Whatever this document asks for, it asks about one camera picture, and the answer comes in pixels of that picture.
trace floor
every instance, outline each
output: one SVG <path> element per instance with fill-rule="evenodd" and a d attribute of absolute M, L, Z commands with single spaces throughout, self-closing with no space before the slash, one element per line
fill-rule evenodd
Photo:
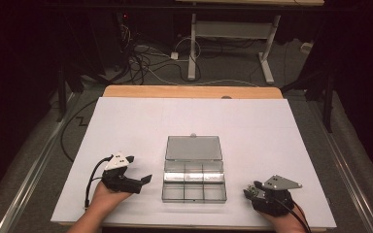
<path fill-rule="evenodd" d="M 200 80 L 195 83 L 183 80 L 187 76 L 186 62 L 166 61 L 169 54 L 162 54 L 164 49 L 159 45 L 148 48 L 146 44 L 140 44 L 136 50 L 140 57 L 144 57 L 143 64 L 150 63 L 150 72 L 143 78 L 138 74 L 135 82 L 130 81 L 130 75 L 118 82 L 266 86 L 255 56 L 262 51 L 263 42 L 226 41 L 223 50 L 217 43 L 202 43 L 201 55 L 197 59 Z M 273 46 L 268 59 L 275 79 L 273 86 L 281 87 L 296 80 L 307 58 L 307 54 L 299 50 L 301 45 L 295 40 Z M 181 45 L 180 50 L 183 47 L 186 48 L 187 43 Z M 187 59 L 187 53 L 181 55 L 179 60 Z M 135 76 L 136 64 L 133 69 L 132 75 Z M 108 70 L 107 78 L 116 73 L 114 69 Z M 75 157 L 85 135 L 95 107 L 91 102 L 101 96 L 105 88 L 88 77 L 83 77 L 83 80 L 85 91 L 69 92 L 69 111 L 61 122 L 56 122 L 58 102 L 56 96 L 52 98 L 52 109 L 37 124 L 0 183 L 0 223 L 3 222 L 0 232 L 64 232 L 68 229 L 68 226 L 51 222 L 51 214 L 72 166 L 68 156 Z M 373 232 L 373 165 L 349 124 L 336 93 L 331 134 L 322 126 L 321 101 L 307 102 L 302 90 L 289 91 L 285 98 L 338 225 L 328 232 Z M 15 199 L 18 194 L 24 194 L 21 201 Z M 146 232 L 142 229 L 119 230 L 129 231 Z"/>

